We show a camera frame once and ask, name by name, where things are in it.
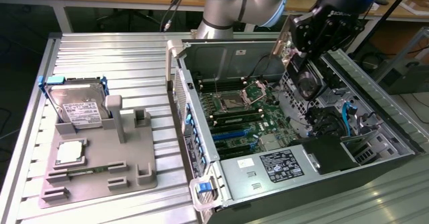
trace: blue cable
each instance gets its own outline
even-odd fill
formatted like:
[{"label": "blue cable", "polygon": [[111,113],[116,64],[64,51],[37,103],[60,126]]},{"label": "blue cable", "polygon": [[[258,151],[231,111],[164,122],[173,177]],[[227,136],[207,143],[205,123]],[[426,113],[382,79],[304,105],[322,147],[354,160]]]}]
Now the blue cable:
[{"label": "blue cable", "polygon": [[348,110],[348,108],[354,108],[354,106],[351,106],[350,102],[344,102],[343,106],[342,106],[342,120],[343,120],[343,123],[346,124],[347,136],[350,136],[350,125],[348,125],[348,121],[347,121],[347,110]]}]

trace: motherboard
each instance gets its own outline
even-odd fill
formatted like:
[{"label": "motherboard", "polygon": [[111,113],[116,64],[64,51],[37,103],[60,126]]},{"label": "motherboard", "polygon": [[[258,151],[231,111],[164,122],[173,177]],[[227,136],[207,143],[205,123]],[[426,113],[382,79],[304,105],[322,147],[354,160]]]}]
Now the motherboard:
[{"label": "motherboard", "polygon": [[299,138],[262,79],[200,82],[199,101],[220,159],[288,146]]}]

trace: pcie slot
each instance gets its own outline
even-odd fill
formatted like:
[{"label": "pcie slot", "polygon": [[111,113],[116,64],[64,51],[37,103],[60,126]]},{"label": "pcie slot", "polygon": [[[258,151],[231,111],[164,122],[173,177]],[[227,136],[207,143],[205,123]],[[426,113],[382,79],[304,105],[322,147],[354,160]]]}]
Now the pcie slot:
[{"label": "pcie slot", "polygon": [[251,150],[246,150],[241,152],[233,152],[233,153],[228,153],[228,154],[219,154],[220,155],[220,159],[231,159],[231,158],[236,158],[240,156],[246,156],[246,155],[251,155],[254,152]]},{"label": "pcie slot", "polygon": [[225,132],[231,132],[231,131],[236,131],[236,130],[241,130],[243,127],[239,126],[239,125],[233,125],[233,126],[228,126],[228,127],[217,127],[217,128],[212,128],[209,130],[211,134],[215,135],[215,134],[219,134],[219,133],[225,133]]},{"label": "pcie slot", "polygon": [[235,131],[231,133],[224,133],[224,134],[219,134],[219,135],[212,135],[212,140],[227,140],[227,139],[232,139],[232,138],[237,138],[237,137],[243,137],[246,136],[248,133],[248,130],[241,130],[241,131]]},{"label": "pcie slot", "polygon": [[219,155],[225,155],[225,154],[241,152],[241,151],[246,151],[246,150],[250,151],[250,146],[248,145],[241,145],[241,146],[236,146],[236,147],[231,147],[231,148],[227,148],[227,149],[217,150],[217,154]]}]

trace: table leg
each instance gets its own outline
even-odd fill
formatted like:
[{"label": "table leg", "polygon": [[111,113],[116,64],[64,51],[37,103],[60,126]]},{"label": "table leg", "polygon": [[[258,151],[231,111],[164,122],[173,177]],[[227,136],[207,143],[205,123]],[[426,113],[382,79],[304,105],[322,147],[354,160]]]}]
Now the table leg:
[{"label": "table leg", "polygon": [[247,23],[244,26],[244,32],[254,32],[254,30],[255,30],[255,25]]},{"label": "table leg", "polygon": [[376,22],[379,21],[379,19],[376,20],[368,20],[364,24],[364,30],[360,32],[359,35],[356,35],[350,47],[346,50],[346,53],[348,54],[350,52],[354,52],[355,48],[359,46],[359,44],[362,43],[364,37],[367,36],[368,32],[372,30]]},{"label": "table leg", "polygon": [[72,25],[69,23],[69,19],[65,13],[65,8],[64,6],[52,6],[56,20],[58,21],[58,25],[61,28],[62,33],[70,33],[73,32]]}]

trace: power supply label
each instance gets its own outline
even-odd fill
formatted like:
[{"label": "power supply label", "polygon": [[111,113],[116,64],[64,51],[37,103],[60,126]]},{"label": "power supply label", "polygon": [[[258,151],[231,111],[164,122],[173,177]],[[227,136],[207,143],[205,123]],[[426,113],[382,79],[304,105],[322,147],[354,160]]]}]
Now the power supply label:
[{"label": "power supply label", "polygon": [[259,156],[271,182],[276,183],[298,176],[303,171],[290,150]]}]

